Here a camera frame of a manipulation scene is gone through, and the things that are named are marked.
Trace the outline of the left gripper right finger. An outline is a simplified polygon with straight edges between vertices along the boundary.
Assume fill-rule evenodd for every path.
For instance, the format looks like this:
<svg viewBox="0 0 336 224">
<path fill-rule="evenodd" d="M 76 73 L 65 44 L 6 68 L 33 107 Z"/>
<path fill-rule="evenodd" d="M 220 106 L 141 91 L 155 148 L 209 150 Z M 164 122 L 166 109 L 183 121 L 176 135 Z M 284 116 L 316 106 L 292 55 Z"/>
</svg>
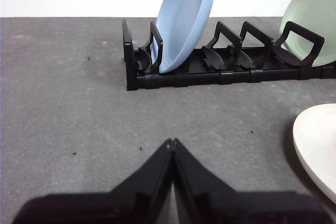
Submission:
<svg viewBox="0 0 336 224">
<path fill-rule="evenodd" d="M 319 201 L 295 191 L 236 191 L 173 140 L 181 223 L 332 223 Z"/>
</svg>

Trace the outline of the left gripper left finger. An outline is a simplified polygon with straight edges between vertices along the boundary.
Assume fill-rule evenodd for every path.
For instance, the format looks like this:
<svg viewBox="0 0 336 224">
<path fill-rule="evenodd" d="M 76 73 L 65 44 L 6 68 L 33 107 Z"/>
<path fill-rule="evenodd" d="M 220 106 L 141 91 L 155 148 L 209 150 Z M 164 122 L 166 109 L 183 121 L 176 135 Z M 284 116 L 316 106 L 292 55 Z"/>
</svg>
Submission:
<svg viewBox="0 0 336 224">
<path fill-rule="evenodd" d="M 172 140 L 107 193 L 49 194 L 25 203 L 14 223 L 156 223 L 170 191 Z"/>
</svg>

